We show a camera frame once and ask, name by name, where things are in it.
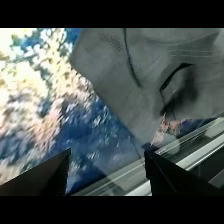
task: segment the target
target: dark object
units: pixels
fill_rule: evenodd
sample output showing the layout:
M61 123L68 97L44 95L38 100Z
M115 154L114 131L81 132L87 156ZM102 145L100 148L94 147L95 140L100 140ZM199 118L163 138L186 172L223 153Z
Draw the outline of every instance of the dark object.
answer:
M71 149L0 186L0 196L64 196Z
M147 150L145 169L146 177L151 183L152 196L224 195L218 188Z

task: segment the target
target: fabric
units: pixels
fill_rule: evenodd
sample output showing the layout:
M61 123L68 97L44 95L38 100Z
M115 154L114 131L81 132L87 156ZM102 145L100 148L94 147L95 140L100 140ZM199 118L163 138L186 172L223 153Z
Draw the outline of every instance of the fabric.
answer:
M164 113L182 120L224 111L223 48L219 28L86 28L70 61L145 143L152 141ZM191 66L169 79L183 63Z

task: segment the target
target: gray fabric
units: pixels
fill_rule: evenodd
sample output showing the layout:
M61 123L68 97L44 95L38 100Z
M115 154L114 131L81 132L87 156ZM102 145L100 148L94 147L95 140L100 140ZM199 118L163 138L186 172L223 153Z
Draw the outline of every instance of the gray fabric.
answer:
M139 140L152 140L166 105L171 120L224 111L223 29L127 28L126 41L127 48L123 28L83 29L70 60ZM181 63L194 65L177 72L161 93Z

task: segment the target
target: cloth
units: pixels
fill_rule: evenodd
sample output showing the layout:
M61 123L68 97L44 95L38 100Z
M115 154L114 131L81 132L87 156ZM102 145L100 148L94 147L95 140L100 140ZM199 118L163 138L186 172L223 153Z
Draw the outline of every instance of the cloth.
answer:
M152 141L164 113L169 120L183 120L224 111L223 59L219 28L86 28L70 62L145 143ZM183 63L191 66L171 77Z

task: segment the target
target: gray jacket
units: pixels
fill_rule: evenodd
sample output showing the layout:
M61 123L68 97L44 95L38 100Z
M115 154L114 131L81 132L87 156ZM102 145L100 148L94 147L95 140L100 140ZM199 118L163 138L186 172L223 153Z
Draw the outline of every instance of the gray jacket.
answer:
M86 28L70 59L143 143L163 113L180 120L224 112L223 29Z

